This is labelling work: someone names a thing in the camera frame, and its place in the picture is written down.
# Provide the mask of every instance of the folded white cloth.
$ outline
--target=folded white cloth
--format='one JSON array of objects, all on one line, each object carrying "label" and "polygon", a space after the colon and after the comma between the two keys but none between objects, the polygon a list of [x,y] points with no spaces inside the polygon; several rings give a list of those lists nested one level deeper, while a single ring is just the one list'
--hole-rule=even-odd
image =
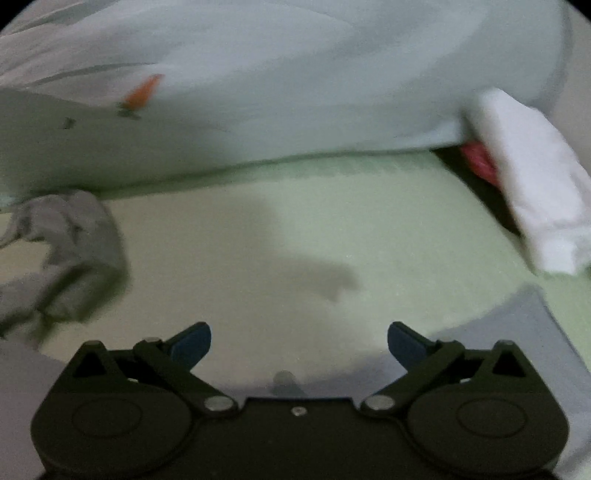
[{"label": "folded white cloth", "polygon": [[533,267],[575,275],[591,263],[591,179],[550,121],[499,89],[469,113],[494,159]]}]

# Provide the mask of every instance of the orange pattern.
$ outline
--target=orange pattern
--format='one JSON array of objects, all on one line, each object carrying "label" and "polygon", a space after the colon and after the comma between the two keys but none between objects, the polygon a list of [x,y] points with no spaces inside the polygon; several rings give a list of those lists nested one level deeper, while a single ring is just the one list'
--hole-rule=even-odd
[{"label": "orange pattern", "polygon": [[144,83],[135,88],[125,99],[121,102],[121,108],[130,112],[136,112],[146,106],[148,101],[154,96],[156,87],[164,75],[156,74],[150,76]]}]

